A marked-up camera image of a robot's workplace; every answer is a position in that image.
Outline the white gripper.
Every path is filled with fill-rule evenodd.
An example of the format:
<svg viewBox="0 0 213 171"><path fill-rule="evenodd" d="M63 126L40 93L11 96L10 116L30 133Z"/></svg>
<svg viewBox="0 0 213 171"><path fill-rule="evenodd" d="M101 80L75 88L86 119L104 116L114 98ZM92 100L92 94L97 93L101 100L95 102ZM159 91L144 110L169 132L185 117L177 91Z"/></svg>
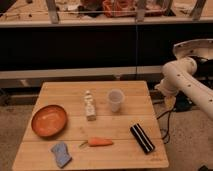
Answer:
<svg viewBox="0 0 213 171"><path fill-rule="evenodd" d="M176 103L176 87L173 86L168 80L162 79L155 89L160 91L164 96L165 107L167 110L172 110Z"/></svg>

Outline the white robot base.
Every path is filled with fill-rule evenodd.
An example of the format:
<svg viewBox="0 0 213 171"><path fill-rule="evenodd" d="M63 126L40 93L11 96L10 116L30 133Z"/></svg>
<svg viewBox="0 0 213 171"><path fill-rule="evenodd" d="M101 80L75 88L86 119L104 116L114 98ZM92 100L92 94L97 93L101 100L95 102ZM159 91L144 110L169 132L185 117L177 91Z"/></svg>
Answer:
<svg viewBox="0 0 213 171"><path fill-rule="evenodd" d="M173 54L177 59L193 58L198 65L196 74L213 76L213 38L187 40L173 46Z"/></svg>

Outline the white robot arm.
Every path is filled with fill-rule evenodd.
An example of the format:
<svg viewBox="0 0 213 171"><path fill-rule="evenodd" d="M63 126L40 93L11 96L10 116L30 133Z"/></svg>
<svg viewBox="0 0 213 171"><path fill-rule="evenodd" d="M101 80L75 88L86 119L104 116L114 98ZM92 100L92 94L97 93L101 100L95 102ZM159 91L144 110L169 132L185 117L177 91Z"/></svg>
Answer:
<svg viewBox="0 0 213 171"><path fill-rule="evenodd" d="M213 90L193 77L196 71L197 63L191 57L168 62L162 67L163 79L155 88L165 97L182 91L213 120Z"/></svg>

